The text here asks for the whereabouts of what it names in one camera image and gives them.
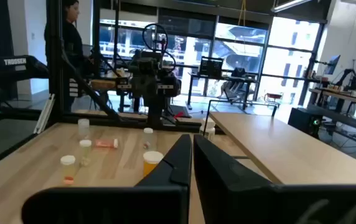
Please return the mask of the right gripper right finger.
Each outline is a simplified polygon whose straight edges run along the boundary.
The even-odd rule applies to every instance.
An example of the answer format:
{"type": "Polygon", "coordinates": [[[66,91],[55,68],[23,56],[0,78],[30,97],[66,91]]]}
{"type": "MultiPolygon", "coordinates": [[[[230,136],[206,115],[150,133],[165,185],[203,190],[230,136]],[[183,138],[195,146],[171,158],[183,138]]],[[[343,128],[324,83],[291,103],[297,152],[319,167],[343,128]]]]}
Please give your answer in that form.
{"type": "Polygon", "coordinates": [[[206,223],[356,223],[356,185],[274,184],[199,134],[194,172],[206,223]]]}

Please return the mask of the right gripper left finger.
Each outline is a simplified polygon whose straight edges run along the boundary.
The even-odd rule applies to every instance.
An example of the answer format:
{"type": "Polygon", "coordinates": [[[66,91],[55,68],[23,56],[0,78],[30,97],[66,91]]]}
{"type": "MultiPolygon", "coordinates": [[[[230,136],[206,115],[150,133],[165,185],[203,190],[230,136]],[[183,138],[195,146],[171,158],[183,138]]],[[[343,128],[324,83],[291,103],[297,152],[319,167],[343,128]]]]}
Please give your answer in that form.
{"type": "Polygon", "coordinates": [[[30,196],[23,223],[187,223],[192,141],[183,134],[134,187],[55,187],[30,196]]]}

